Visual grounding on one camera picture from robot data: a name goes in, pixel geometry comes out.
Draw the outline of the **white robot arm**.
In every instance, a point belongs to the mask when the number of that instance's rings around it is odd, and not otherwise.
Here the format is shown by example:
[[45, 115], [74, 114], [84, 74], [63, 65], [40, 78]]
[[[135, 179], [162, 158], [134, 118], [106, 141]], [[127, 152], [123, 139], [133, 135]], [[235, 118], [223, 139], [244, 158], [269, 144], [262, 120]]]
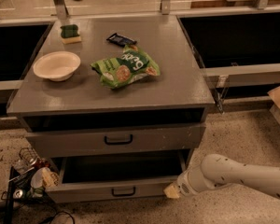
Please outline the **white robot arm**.
[[280, 167], [240, 163], [219, 154], [210, 154], [188, 168], [164, 189], [167, 198], [179, 199], [239, 184], [280, 200]]

